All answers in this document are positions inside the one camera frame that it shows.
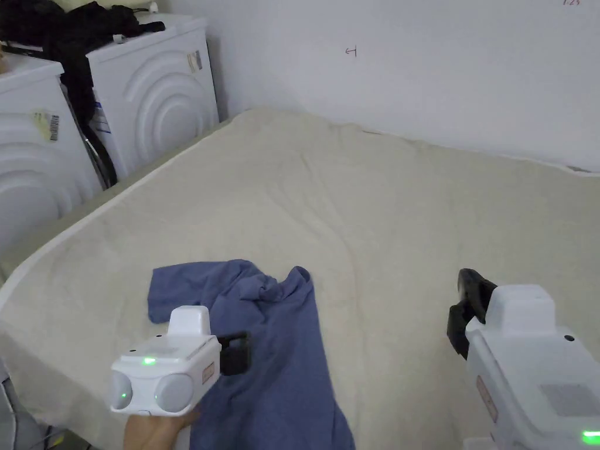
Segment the white bedsheet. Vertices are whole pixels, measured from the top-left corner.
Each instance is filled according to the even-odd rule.
[[[313,276],[337,400],[359,449],[458,449],[485,409],[446,338],[456,277],[539,283],[600,358],[600,180],[254,110],[30,257],[0,291],[22,403],[121,447],[104,393],[121,351],[165,330],[158,266],[244,258]]]

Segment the hand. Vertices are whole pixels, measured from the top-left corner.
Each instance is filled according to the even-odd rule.
[[[177,434],[199,416],[197,409],[180,417],[130,416],[125,426],[123,450],[171,450]]]

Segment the label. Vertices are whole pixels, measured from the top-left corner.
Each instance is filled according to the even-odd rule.
[[[212,362],[210,366],[202,371],[202,384],[206,383],[215,373],[215,363]]]
[[[192,73],[202,70],[202,59],[200,58],[200,50],[188,53],[187,58]]]
[[[102,109],[102,105],[99,101],[96,102],[96,110],[94,112],[94,117],[89,122],[93,129],[99,131],[101,133],[112,134],[110,132],[109,122],[106,120],[106,115],[104,114],[104,110]]]
[[[40,109],[31,113],[31,119],[45,140],[51,142],[58,140],[58,128],[60,125],[58,115]]]
[[[485,407],[488,409],[488,413],[490,413],[491,419],[496,423],[498,420],[498,408],[496,408],[494,401],[491,399],[490,392],[485,387],[485,383],[479,375],[477,376],[477,390],[485,403]]]

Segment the mattress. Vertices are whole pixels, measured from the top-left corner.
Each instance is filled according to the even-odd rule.
[[[119,449],[109,368],[165,331],[147,318],[152,269],[301,265],[357,447],[458,449],[487,434],[445,335],[458,270],[541,284],[600,359],[599,197],[598,178],[555,167],[252,110],[21,264],[0,290],[0,352],[36,418]]]

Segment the washing machine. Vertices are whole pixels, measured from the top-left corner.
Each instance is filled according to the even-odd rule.
[[[0,75],[0,254],[101,191],[58,77],[62,66],[5,54]]]
[[[88,54],[96,112],[90,123],[118,179],[218,124],[206,20],[145,13],[166,29]]]

